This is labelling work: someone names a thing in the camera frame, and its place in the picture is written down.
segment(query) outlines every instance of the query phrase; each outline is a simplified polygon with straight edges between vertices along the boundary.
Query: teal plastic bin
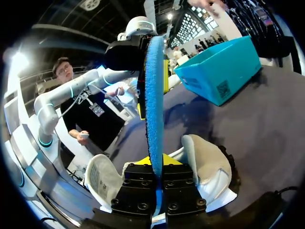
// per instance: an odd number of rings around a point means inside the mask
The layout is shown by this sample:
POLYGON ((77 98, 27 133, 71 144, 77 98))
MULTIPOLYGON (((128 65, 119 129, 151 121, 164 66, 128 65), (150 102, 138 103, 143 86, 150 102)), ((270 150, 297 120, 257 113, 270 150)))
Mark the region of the teal plastic bin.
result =
POLYGON ((175 72, 186 89, 220 106, 261 67, 255 47, 246 36, 204 50, 175 72))

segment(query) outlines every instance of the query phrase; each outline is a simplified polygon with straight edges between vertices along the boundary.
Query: dark table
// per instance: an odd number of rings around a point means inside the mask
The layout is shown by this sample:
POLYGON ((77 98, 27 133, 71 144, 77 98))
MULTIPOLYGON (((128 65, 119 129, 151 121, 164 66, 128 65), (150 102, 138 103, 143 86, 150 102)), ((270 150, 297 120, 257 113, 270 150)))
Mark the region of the dark table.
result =
MULTIPOLYGON (((264 66, 232 99, 217 107, 181 84, 164 96, 164 152, 195 134, 223 145, 235 158, 240 192, 225 210, 234 215, 266 191, 299 185, 305 168, 305 78, 264 66)), ((145 123, 133 119, 111 159, 119 173, 148 155, 145 123)), ((289 199, 291 193, 283 194, 289 199)))

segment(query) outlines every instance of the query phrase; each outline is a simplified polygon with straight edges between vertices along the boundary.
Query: blue sponge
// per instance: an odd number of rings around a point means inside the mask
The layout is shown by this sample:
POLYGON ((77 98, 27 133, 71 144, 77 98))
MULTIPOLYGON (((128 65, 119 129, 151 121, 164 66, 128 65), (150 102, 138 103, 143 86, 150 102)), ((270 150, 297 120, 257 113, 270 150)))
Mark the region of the blue sponge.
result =
POLYGON ((145 106, 148 152, 158 178, 163 166, 163 37, 153 37, 145 65, 145 106))

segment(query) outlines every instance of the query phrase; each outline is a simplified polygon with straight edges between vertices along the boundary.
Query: glasses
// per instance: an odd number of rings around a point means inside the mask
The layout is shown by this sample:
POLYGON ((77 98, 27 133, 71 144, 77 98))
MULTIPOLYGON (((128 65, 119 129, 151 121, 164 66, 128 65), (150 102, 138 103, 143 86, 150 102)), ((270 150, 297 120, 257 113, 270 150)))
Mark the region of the glasses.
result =
POLYGON ((71 65, 68 63, 63 68, 58 70, 58 75, 63 75, 64 71, 67 70, 71 65))

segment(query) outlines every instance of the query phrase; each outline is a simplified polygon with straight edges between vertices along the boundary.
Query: human hand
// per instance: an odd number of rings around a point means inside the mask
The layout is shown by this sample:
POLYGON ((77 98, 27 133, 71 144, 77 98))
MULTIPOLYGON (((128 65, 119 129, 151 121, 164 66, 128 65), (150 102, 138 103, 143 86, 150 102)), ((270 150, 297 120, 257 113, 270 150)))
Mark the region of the human hand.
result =
POLYGON ((82 146, 86 145, 88 143, 88 139, 81 137, 81 134, 89 134, 88 131, 81 131, 77 134, 76 139, 78 141, 79 144, 81 144, 82 146))
POLYGON ((188 0, 188 2, 192 6, 204 8, 216 17, 218 17, 219 14, 211 8, 210 3, 217 3, 221 8, 225 9, 225 4, 221 0, 188 0))
POLYGON ((123 87, 118 87, 116 89, 116 91, 115 91, 115 94, 117 94, 117 95, 124 95, 125 94, 124 88, 123 87))

